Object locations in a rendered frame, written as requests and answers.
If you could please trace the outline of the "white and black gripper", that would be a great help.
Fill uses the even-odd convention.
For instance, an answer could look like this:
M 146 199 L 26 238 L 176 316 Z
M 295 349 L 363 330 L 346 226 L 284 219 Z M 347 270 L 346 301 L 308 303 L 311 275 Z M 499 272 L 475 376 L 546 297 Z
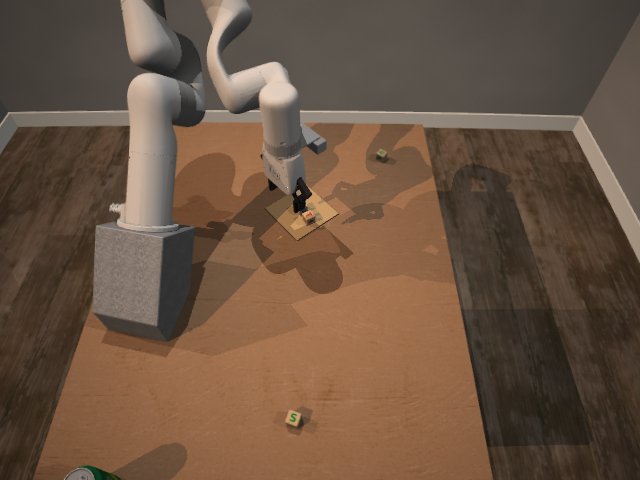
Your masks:
M 305 166 L 301 150 L 299 149 L 292 156 L 276 157 L 266 151 L 263 142 L 262 158 L 263 170 L 268 177 L 269 189 L 273 191 L 279 188 L 285 194 L 292 195 L 294 198 L 294 212 L 297 213 L 303 210 L 306 207 L 306 200 L 312 196 L 312 193 L 305 184 Z M 301 192 L 299 196 L 296 194 L 298 190 Z

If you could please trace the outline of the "tan square mat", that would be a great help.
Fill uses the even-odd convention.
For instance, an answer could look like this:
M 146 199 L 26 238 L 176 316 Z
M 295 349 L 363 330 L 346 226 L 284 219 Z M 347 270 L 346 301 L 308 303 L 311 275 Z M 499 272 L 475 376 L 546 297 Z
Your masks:
M 306 204 L 308 205 L 308 211 L 311 210 L 315 215 L 315 223 L 307 226 L 303 221 L 302 215 L 294 212 L 294 198 L 292 195 L 286 195 L 265 208 L 296 240 L 300 240 L 338 215 L 338 213 L 308 185 L 307 187 L 311 191 L 312 196 L 306 200 Z

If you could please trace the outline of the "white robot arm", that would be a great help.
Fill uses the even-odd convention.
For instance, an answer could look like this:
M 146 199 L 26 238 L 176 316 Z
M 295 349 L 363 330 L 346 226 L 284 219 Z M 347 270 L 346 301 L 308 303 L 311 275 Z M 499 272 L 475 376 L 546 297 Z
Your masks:
M 200 1 L 213 28 L 208 70 L 225 108 L 241 114 L 260 105 L 265 149 L 273 156 L 292 156 L 306 146 L 317 155 L 327 150 L 327 141 L 300 121 L 298 91 L 280 63 L 227 74 L 221 52 L 250 24 L 247 0 Z M 112 203 L 109 211 L 120 214 L 121 228 L 172 232 L 179 224 L 172 220 L 177 139 L 171 121 L 193 127 L 205 115 L 200 57 L 190 39 L 167 27 L 164 0 L 120 2 L 129 56 L 135 65 L 154 73 L 135 77 L 128 88 L 126 203 Z

